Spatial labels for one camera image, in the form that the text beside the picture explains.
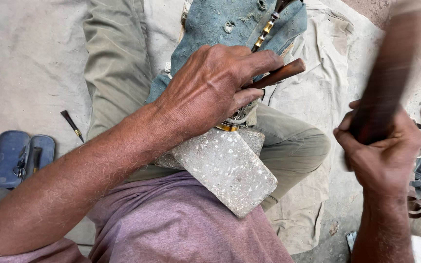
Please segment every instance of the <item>gold band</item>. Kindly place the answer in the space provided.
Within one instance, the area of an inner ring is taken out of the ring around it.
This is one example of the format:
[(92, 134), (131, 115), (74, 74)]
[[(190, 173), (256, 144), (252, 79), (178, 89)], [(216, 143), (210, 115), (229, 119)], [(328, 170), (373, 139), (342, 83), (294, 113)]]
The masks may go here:
[(236, 132), (239, 129), (239, 125), (238, 126), (228, 126), (228, 125), (225, 125), (223, 123), (219, 123), (215, 126), (215, 128), (221, 129), (221, 130), (226, 131), (226, 132), (229, 132), (229, 131), (230, 132), (233, 132), (233, 131)]
[(269, 33), (270, 29), (274, 26), (274, 22), (268, 21), (266, 26), (264, 27), (263, 31)]
[(258, 47), (261, 47), (261, 44), (262, 44), (262, 42), (264, 41), (264, 39), (263, 38), (261, 38), (261, 37), (259, 37), (258, 38), (258, 41), (256, 41), (256, 43), (254, 44), (254, 45), (256, 45), (256, 46), (258, 46)]

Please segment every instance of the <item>hand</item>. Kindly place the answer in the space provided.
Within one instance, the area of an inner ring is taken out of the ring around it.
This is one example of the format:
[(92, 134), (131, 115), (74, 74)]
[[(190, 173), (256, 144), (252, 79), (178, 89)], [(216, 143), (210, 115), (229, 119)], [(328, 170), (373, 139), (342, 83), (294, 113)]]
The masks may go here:
[(284, 65), (273, 51), (251, 53), (245, 46), (210, 47), (195, 51), (154, 102), (170, 121), (183, 126), (187, 139), (201, 135), (238, 108), (263, 96), (260, 89), (241, 89), (252, 77)]
[[(349, 104), (352, 109), (358, 105), (359, 101)], [(393, 118), (389, 137), (366, 146), (348, 132), (351, 120), (352, 112), (349, 112), (334, 129), (334, 136), (344, 148), (346, 161), (364, 191), (371, 193), (370, 196), (405, 198), (421, 147), (421, 131), (401, 107)]]

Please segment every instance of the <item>gray stone block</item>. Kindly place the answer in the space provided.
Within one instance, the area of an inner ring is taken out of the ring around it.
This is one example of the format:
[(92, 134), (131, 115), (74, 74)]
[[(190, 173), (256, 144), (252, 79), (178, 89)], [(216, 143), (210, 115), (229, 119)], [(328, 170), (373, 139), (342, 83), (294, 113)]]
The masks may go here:
[[(241, 128), (235, 132), (237, 132), (243, 138), (246, 144), (248, 144), (251, 150), (253, 150), (253, 152), (259, 156), (261, 153), (262, 144), (264, 143), (264, 134), (251, 128)], [(169, 152), (166, 152), (157, 158), (154, 164), (156, 166), (165, 168), (185, 170), (183, 165), (181, 165)]]
[(277, 187), (275, 176), (238, 132), (212, 128), (170, 152), (185, 170), (240, 218), (248, 215)]

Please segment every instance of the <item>knee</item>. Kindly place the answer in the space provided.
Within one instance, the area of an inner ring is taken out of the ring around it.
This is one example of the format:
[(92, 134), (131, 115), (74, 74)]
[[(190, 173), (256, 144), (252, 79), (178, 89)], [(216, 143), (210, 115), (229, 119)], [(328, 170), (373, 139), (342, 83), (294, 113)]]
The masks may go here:
[(320, 165), (331, 150), (331, 140), (320, 129), (312, 128), (303, 136), (303, 152)]

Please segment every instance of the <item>tool handle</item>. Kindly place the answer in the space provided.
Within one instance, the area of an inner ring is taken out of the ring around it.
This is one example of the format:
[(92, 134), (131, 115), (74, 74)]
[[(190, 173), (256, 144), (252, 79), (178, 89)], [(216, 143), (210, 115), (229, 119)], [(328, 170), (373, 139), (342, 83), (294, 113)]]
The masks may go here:
[(249, 87), (253, 88), (263, 88), (266, 86), (274, 85), (276, 82), (285, 80), (291, 76), (300, 74), (306, 70), (306, 65), (301, 58), (288, 63), (287, 65), (279, 68), (277, 70), (271, 71), (269, 75), (260, 79), (259, 81), (254, 82)]
[(76, 125), (74, 124), (73, 120), (69, 116), (69, 113), (67, 111), (61, 111), (61, 115), (66, 119), (66, 121), (69, 123), (69, 125), (72, 127), (73, 130), (77, 130)]
[(421, 41), (418, 12), (395, 15), (379, 49), (350, 133), (365, 145), (386, 139)]
[(42, 147), (35, 146), (33, 148), (33, 158), (34, 158), (34, 171), (38, 170), (40, 167), (40, 155), (42, 155)]

